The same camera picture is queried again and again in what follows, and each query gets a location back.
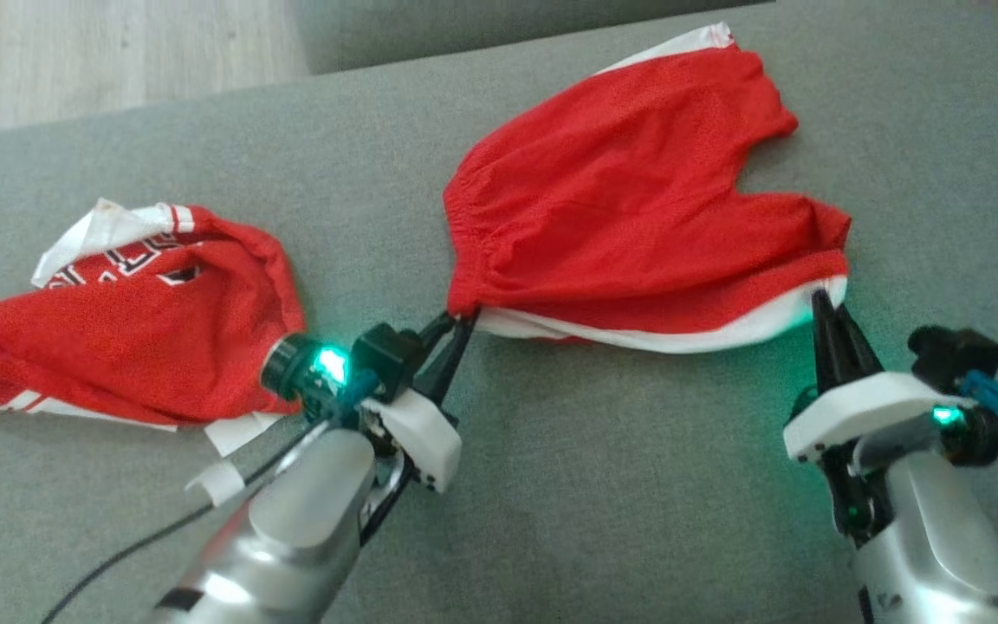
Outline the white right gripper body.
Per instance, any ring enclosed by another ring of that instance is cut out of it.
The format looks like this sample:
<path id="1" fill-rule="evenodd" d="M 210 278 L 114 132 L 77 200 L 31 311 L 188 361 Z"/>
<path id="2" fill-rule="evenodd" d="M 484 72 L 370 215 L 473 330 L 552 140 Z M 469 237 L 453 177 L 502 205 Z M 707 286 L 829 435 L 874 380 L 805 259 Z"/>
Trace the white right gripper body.
<path id="1" fill-rule="evenodd" d="M 911 373 L 883 372 L 831 388 L 783 430 L 787 456 L 819 462 L 824 451 L 852 442 L 852 462 L 891 462 L 930 449 L 946 421 L 973 400 L 942 394 Z"/>

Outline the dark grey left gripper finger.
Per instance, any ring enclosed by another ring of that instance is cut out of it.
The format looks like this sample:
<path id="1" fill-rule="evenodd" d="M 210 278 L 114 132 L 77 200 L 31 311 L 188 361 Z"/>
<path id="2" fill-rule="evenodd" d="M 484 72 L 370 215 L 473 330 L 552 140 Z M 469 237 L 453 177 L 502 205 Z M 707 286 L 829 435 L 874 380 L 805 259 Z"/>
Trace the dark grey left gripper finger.
<path id="1" fill-rule="evenodd" d="M 431 400 L 441 406 L 454 382 L 461 359 L 474 333 L 479 313 L 463 315 L 451 325 L 451 339 L 431 365 Z"/>
<path id="2" fill-rule="evenodd" d="M 443 340 L 449 332 L 454 331 L 458 324 L 458 319 L 454 315 L 449 315 L 447 311 L 439 313 L 429 322 L 423 330 L 418 332 L 418 344 L 421 358 L 428 359 L 433 352 L 433 348 Z"/>

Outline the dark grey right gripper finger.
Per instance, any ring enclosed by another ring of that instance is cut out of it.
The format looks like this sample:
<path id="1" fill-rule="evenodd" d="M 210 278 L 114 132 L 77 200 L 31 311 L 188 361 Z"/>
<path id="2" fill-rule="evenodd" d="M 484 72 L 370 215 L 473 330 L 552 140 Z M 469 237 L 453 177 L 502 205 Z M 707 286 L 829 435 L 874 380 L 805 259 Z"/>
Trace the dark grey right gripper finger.
<path id="1" fill-rule="evenodd" d="M 816 387 L 820 393 L 848 381 L 846 330 L 826 289 L 811 297 Z"/>
<path id="2" fill-rule="evenodd" d="M 844 386 L 855 380 L 870 378 L 877 373 L 883 372 L 882 362 L 872 348 L 870 341 L 862 331 L 862 328 L 852 317 L 846 305 L 839 307 L 839 326 L 844 330 L 844 352 L 842 355 L 842 373 L 839 375 L 839 382 Z"/>

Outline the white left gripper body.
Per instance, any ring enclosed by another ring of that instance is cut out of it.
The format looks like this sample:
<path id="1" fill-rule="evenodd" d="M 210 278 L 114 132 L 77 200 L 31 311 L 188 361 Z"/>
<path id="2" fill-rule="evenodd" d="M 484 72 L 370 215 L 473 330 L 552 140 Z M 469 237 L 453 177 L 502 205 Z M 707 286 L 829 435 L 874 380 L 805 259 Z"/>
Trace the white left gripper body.
<path id="1" fill-rule="evenodd" d="M 439 494 L 449 490 L 459 469 L 463 441 L 431 399 L 408 387 L 389 403 L 363 400 L 363 410 L 375 416 L 380 429 L 412 460 L 424 484 Z"/>

